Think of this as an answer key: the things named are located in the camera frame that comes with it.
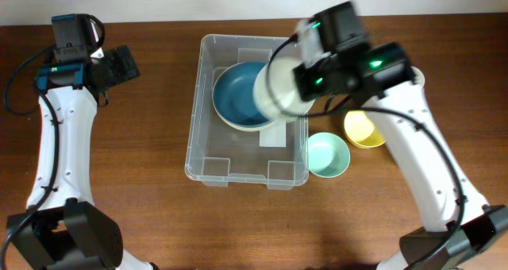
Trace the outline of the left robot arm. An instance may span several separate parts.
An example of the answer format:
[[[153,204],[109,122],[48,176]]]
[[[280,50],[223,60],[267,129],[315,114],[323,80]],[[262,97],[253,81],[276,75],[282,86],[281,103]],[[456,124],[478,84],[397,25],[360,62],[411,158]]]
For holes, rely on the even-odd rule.
[[[55,42],[41,51],[34,78],[41,115],[32,192],[21,214],[8,217],[9,245],[33,269],[154,269],[125,250],[118,224],[94,204],[90,138],[109,88],[139,76],[126,46],[103,51],[106,31],[93,15],[52,17]]]

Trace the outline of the mint green bowl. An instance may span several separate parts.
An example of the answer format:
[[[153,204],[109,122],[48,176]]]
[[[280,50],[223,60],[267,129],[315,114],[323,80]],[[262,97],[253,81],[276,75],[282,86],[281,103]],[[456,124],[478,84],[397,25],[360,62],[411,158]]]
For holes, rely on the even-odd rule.
[[[345,141],[333,133],[315,133],[307,140],[308,167],[318,177],[331,179],[349,167],[351,154]]]

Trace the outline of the white bowl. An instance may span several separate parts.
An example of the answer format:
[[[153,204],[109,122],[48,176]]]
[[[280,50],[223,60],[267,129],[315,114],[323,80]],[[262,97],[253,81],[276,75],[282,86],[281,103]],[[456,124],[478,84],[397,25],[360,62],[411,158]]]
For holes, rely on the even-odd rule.
[[[295,122],[297,120],[296,117],[285,115],[277,107],[269,95],[267,82],[275,101],[284,110],[300,115],[308,112],[313,106],[314,100],[309,102],[301,100],[294,81],[293,69],[301,63],[302,61],[298,58],[282,56],[273,60],[270,65],[266,64],[257,75],[253,87],[253,98],[258,111],[265,118],[285,122]],[[268,81],[266,81],[267,67],[270,67]]]

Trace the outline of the yellow bowl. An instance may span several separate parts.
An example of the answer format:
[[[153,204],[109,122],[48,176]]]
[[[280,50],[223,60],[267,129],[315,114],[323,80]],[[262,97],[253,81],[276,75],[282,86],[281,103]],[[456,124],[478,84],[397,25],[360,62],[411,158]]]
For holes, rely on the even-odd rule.
[[[347,139],[361,149],[372,149],[385,144],[382,134],[363,111],[350,111],[344,117]]]

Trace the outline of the clear plastic storage container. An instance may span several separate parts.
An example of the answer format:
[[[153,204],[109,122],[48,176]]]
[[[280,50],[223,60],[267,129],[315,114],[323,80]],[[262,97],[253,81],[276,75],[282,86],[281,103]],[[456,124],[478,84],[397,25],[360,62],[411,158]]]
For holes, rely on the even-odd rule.
[[[270,121],[255,107],[257,74],[282,37],[202,38],[185,173],[209,187],[264,184],[290,190],[309,177],[308,122]]]

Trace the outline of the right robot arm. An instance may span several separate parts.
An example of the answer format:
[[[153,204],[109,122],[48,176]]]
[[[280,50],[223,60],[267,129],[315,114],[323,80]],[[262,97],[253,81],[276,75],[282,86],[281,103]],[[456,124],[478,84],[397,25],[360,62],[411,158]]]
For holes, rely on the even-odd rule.
[[[507,209],[492,206],[464,174],[433,119],[412,63],[398,43],[372,47],[351,2],[300,21],[300,97],[352,98],[382,134],[405,176],[421,228],[401,237],[382,269],[454,269],[507,231]]]

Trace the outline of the dark blue plate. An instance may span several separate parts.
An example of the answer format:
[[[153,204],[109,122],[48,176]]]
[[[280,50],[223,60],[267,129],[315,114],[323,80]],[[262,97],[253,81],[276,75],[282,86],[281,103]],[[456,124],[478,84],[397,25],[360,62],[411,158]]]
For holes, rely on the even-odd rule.
[[[226,68],[217,78],[212,93],[221,115],[238,125],[257,125],[267,122],[257,109],[253,87],[263,62],[248,61]]]

